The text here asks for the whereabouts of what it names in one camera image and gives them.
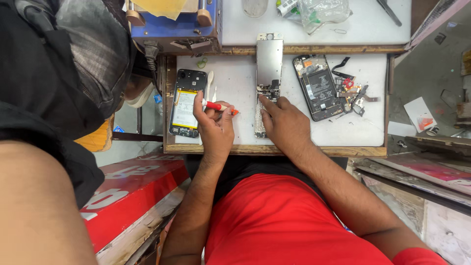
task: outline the wooden workbench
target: wooden workbench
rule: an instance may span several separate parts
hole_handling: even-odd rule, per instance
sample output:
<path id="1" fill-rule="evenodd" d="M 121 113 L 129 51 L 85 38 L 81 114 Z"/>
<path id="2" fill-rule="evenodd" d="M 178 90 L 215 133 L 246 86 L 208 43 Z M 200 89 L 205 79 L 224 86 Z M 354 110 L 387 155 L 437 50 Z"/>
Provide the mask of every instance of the wooden workbench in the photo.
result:
<path id="1" fill-rule="evenodd" d="M 389 87 L 392 84 L 392 69 L 394 67 L 393 56 L 388 55 L 388 72 L 386 76 L 385 85 L 385 100 L 384 100 L 384 124 L 388 123 L 388 102 L 389 102 Z M 163 88 L 165 97 L 163 99 L 164 106 L 164 137 L 163 149 L 165 153 L 184 153 L 184 154 L 197 154 L 203 153 L 203 146 L 199 144 L 190 143 L 176 143 L 175 135 L 168 133 L 169 119 L 171 114 L 171 103 L 173 102 L 173 91 L 175 89 L 175 80 L 177 73 L 177 58 L 174 55 L 161 55 L 158 58 L 159 65 L 159 85 Z M 384 143 L 380 147 L 365 147 L 365 146 L 321 146 L 321 150 L 332 157 L 386 157 L 387 146 L 387 130 L 384 130 Z M 274 145 L 247 145 L 235 144 L 232 147 L 231 154 L 252 154 L 252 155 L 282 155 L 282 152 Z"/>
<path id="2" fill-rule="evenodd" d="M 384 135 L 381 146 L 328 146 L 321 144 L 321 150 L 330 156 L 335 157 L 386 157 L 387 146 L 387 124 L 388 124 L 388 102 L 389 94 L 392 92 L 392 76 L 394 68 L 394 54 L 404 52 L 404 45 L 408 41 L 407 36 L 410 30 L 410 0 L 392 1 L 394 10 L 401 17 L 403 26 L 398 28 L 385 11 L 377 5 L 369 5 L 363 1 L 352 1 L 351 9 L 354 15 L 347 21 L 340 24 L 324 25 L 316 34 L 307 36 L 302 26 L 293 25 L 286 19 L 277 18 L 274 9 L 275 0 L 269 5 L 266 14 L 260 18 L 248 19 L 239 8 L 238 3 L 225 2 L 224 9 L 224 31 L 222 38 L 222 52 L 220 54 L 206 53 L 205 56 L 239 55 L 253 56 L 256 54 L 255 38 L 247 36 L 256 35 L 261 29 L 279 31 L 286 35 L 284 55 L 303 54 L 387 54 L 388 69 L 384 86 L 384 98 L 381 98 L 381 105 L 384 106 L 384 123 L 379 125 Z M 253 28 L 240 27 L 241 21 L 254 24 Z M 331 28 L 341 28 L 348 30 L 346 35 L 335 34 Z M 381 37 L 381 34 L 388 34 L 388 37 Z M 168 133 L 169 119 L 171 115 L 171 104 L 173 102 L 173 92 L 175 88 L 177 58 L 176 56 L 192 55 L 188 50 L 179 53 L 161 55 L 159 57 L 159 84 L 163 88 L 166 97 L 163 99 L 164 106 L 164 143 L 163 148 L 166 153 L 202 153 L 203 146 L 197 143 L 182 143 L 181 138 L 176 138 Z M 231 150 L 232 154 L 257 154 L 257 155 L 282 155 L 282 152 L 272 144 L 235 144 Z"/>

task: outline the smartphone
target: smartphone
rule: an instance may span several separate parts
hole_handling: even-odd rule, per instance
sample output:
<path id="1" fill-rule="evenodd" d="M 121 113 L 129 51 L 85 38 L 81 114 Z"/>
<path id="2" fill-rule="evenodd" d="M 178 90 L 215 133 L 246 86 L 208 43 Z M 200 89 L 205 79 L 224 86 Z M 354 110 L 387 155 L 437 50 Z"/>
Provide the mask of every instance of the smartphone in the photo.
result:
<path id="1" fill-rule="evenodd" d="M 263 107 L 259 95 L 271 102 L 280 97 L 281 66 L 283 62 L 283 35 L 260 33 L 257 35 L 257 88 L 255 92 L 255 137 L 268 138 L 260 110 Z"/>
<path id="2" fill-rule="evenodd" d="M 198 91 L 204 93 L 207 83 L 206 77 L 205 72 L 188 69 L 178 70 L 170 116 L 170 134 L 191 138 L 198 137 L 198 121 L 193 116 L 193 102 Z"/>
<path id="3" fill-rule="evenodd" d="M 293 66 L 315 122 L 344 111 L 325 55 L 301 55 Z"/>

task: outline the blue machine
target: blue machine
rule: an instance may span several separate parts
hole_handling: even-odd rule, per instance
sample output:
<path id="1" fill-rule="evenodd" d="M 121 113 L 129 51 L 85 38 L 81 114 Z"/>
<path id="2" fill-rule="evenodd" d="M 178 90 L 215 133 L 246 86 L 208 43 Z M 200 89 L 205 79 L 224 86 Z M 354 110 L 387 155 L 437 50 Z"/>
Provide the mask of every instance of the blue machine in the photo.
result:
<path id="1" fill-rule="evenodd" d="M 222 0 L 208 0 L 206 10 L 212 26 L 201 27 L 196 13 L 181 13 L 177 20 L 141 13 L 145 26 L 132 26 L 131 37 L 141 46 L 144 41 L 157 41 L 163 52 L 184 52 L 199 56 L 205 52 L 221 52 L 222 49 Z"/>

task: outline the red screwdriver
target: red screwdriver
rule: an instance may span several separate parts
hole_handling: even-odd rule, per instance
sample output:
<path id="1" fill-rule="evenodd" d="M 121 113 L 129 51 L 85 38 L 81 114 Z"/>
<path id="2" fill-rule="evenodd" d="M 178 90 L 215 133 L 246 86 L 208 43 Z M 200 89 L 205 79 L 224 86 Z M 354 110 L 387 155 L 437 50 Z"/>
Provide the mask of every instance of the red screwdriver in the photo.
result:
<path id="1" fill-rule="evenodd" d="M 213 108 L 213 109 L 215 109 L 215 110 L 224 111 L 224 110 L 227 108 L 227 107 L 224 106 L 224 105 L 216 104 L 216 103 L 213 103 L 213 102 L 211 102 L 211 101 L 206 101 L 205 99 L 203 99 L 203 100 L 201 101 L 201 103 L 203 104 L 203 106 L 206 106 L 207 108 Z M 239 111 L 236 110 L 236 109 L 233 109 L 233 110 L 231 111 L 231 114 L 234 115 L 234 116 L 237 115 L 237 113 L 239 113 Z"/>

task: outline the floor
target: floor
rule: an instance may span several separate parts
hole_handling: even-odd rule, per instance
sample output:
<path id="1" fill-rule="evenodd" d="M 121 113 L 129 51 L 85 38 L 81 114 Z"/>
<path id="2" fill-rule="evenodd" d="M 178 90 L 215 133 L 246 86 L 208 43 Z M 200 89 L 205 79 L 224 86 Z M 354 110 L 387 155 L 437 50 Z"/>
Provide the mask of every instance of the floor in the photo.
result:
<path id="1" fill-rule="evenodd" d="M 159 114 L 159 104 L 155 103 L 154 90 L 142 107 L 142 133 L 151 135 L 162 135 L 162 116 Z M 124 103 L 123 107 L 116 112 L 114 127 L 120 126 L 126 133 L 136 133 L 136 109 Z M 143 156 L 151 152 L 162 152 L 162 143 L 136 142 L 136 141 L 113 141 L 111 148 L 105 152 L 95 152 L 98 166 L 105 166 L 127 159 Z"/>
<path id="2" fill-rule="evenodd" d="M 471 3 L 454 14 L 448 21 L 471 26 Z M 439 134 L 451 136 L 462 130 L 453 127 L 456 121 L 456 103 L 463 101 L 463 78 L 461 53 L 471 48 L 468 34 L 447 32 L 448 21 L 427 36 L 394 69 L 394 92 L 390 96 L 389 120 L 411 124 L 404 105 L 423 97 L 440 128 Z M 435 37 L 443 33 L 445 40 L 438 44 Z M 443 90 L 447 98 L 440 95 Z M 411 145 L 400 148 L 396 145 L 404 137 L 388 139 L 388 154 L 414 151 Z"/>

